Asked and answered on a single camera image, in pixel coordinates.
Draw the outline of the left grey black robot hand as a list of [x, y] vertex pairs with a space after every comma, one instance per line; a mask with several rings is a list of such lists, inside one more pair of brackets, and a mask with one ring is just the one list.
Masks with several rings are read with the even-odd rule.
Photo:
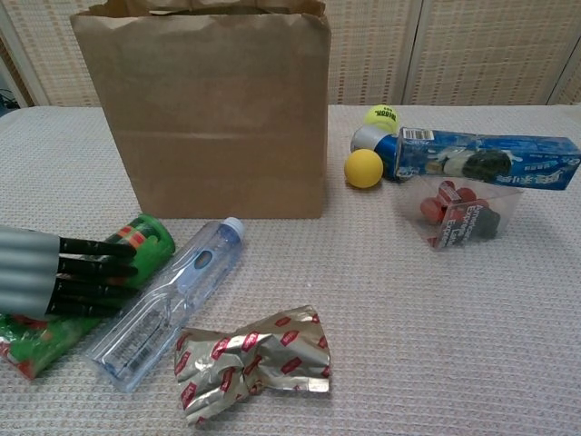
[[107, 282], [132, 278], [137, 251], [127, 244], [65, 238], [1, 227], [1, 313], [111, 317], [107, 300], [126, 299], [134, 288]]

